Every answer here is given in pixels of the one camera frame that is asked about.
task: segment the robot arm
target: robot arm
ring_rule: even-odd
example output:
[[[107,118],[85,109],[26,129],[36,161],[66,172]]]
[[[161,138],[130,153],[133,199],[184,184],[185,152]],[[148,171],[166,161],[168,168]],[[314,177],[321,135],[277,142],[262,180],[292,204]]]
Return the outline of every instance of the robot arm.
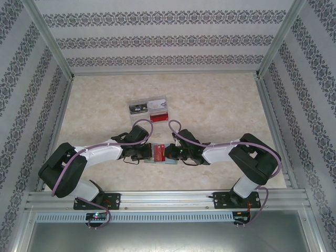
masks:
[[[73,195],[100,205],[104,192],[95,182],[80,179],[84,169],[127,156],[132,157],[132,160],[148,159],[152,155],[150,143],[130,145],[148,137],[148,132],[136,125],[130,133],[112,137],[97,145],[74,147],[69,143],[63,143],[42,166],[38,175],[50,188],[54,188],[65,166],[76,155],[63,174],[55,195],[58,198]]]
[[[204,146],[193,144],[180,137]],[[278,153],[249,133],[244,134],[239,140],[233,141],[236,144],[218,146],[214,146],[212,143],[200,144],[187,129],[179,131],[178,135],[173,133],[173,138],[177,140],[180,146],[171,144],[166,148],[165,156],[167,158],[181,159],[182,161],[190,158],[196,165],[210,165],[223,161],[234,161],[237,164],[244,176],[236,182],[230,192],[230,200],[235,205],[240,205],[252,191],[261,185],[265,185],[278,166],[277,160],[269,151],[252,145],[267,148],[281,160]],[[251,143],[251,145],[239,145],[237,144],[239,142]]]

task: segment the enclosure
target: enclosure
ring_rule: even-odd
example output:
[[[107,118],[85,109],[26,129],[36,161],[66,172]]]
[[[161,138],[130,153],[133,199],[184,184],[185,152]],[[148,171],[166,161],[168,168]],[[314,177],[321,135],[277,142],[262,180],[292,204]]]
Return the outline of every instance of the enclosure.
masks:
[[[0,5],[0,251],[336,251],[335,0]],[[252,133],[279,153],[253,224],[209,197],[243,175],[233,162],[85,170],[121,195],[104,231],[50,196],[38,171],[60,144],[129,132],[128,102],[158,96],[201,143]],[[150,142],[173,143],[167,122]]]

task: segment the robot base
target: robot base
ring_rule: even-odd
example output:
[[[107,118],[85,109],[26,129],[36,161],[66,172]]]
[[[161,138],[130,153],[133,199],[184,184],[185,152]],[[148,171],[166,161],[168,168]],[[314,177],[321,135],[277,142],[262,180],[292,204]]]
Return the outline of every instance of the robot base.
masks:
[[[120,193],[105,193],[102,201],[102,206],[108,210],[119,210],[120,206]],[[101,208],[87,204],[78,198],[75,199],[73,204],[74,210],[101,210]]]
[[[250,208],[261,208],[258,192],[251,192],[247,198],[238,203],[232,202],[230,192],[214,192],[212,198],[214,199],[215,209],[248,208],[248,204],[250,204]]]

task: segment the perforated metal strip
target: perforated metal strip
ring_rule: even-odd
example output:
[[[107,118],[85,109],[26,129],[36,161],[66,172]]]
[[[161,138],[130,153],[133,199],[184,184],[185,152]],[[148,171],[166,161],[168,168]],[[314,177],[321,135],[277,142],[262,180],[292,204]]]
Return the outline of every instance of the perforated metal strip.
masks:
[[[86,213],[40,213],[37,223],[83,223]],[[232,212],[112,213],[113,223],[232,222]]]

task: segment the marble floor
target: marble floor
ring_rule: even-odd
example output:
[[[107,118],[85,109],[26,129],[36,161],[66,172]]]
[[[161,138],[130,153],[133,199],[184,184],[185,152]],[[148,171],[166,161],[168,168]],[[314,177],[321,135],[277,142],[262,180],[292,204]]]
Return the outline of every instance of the marble floor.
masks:
[[[170,119],[200,142],[227,142],[249,132],[274,147],[252,73],[75,77],[58,145],[92,145],[129,132],[127,102],[161,95],[167,97]],[[168,124],[155,124],[149,142],[172,143]],[[82,178],[106,191],[145,191],[230,189],[241,176],[233,162],[186,166],[119,160],[92,166]],[[286,187],[282,173],[267,187]]]

